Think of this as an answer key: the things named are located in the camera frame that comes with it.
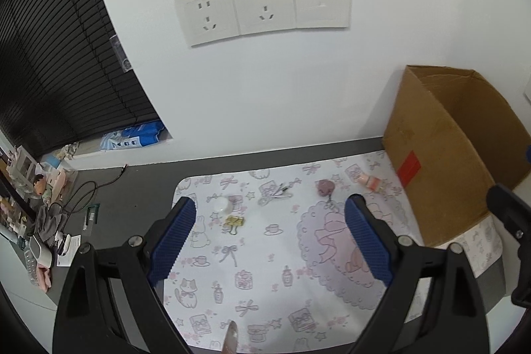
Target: desk mat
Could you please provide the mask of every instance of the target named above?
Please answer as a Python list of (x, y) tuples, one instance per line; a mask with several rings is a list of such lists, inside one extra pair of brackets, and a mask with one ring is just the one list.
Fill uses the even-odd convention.
[[(384, 180), (386, 192), (371, 193), (355, 182), (360, 169)], [(331, 202), (317, 193), (321, 179), (336, 186)], [(281, 184), (289, 186), (284, 193)], [(197, 219), (164, 282), (164, 307), (186, 342), (220, 351), (230, 320), (238, 325), (238, 352), (301, 352), (354, 342), (385, 290), (344, 223), (344, 202), (355, 192), (397, 235), (423, 244), (385, 151), (182, 180), (173, 204), (191, 198)], [(237, 235), (224, 232), (219, 197), (230, 200), (232, 215), (245, 218)], [(490, 218), (458, 240), (476, 276), (501, 256)], [(408, 319), (421, 314), (427, 290), (422, 281)]]

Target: brown cardboard box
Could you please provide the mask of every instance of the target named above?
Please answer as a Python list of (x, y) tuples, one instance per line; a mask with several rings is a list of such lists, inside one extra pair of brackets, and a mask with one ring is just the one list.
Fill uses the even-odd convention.
[(403, 182), (427, 246), (487, 216), (495, 182), (513, 189), (529, 172), (531, 137), (478, 72), (408, 66), (383, 145)]

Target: screw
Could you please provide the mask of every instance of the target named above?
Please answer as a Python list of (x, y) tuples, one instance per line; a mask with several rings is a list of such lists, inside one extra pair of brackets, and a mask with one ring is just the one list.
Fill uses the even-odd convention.
[(142, 244), (142, 240), (143, 239), (141, 236), (131, 236), (127, 242), (129, 243), (129, 246), (135, 248), (136, 246), (140, 246)]
[(461, 246), (458, 243), (452, 243), (452, 244), (450, 244), (450, 250), (453, 253), (462, 253), (463, 252), (463, 246)]
[(90, 243), (83, 243), (78, 248), (78, 251), (79, 251), (79, 253), (87, 253), (88, 251), (90, 251)]
[(398, 243), (402, 246), (411, 246), (413, 244), (413, 239), (410, 236), (400, 236), (398, 238)]

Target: electrical outlet panel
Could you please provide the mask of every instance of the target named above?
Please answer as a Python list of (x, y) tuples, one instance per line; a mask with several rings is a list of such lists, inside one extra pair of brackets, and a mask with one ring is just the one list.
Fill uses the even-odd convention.
[(297, 27), (349, 27), (351, 0), (295, 0)]
[(232, 0), (175, 0), (188, 45), (240, 35)]
[(293, 0), (234, 0), (234, 6), (242, 35), (296, 27)]
[(175, 0), (189, 46), (258, 32), (348, 27), (351, 0)]

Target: red sticker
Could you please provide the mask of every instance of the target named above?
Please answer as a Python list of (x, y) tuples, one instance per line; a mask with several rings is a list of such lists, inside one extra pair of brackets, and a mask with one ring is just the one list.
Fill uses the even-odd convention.
[(397, 172), (400, 183), (402, 183), (404, 188), (409, 184), (409, 182), (411, 182), (419, 170), (420, 161), (418, 160), (417, 155), (415, 155), (415, 152), (411, 151)]

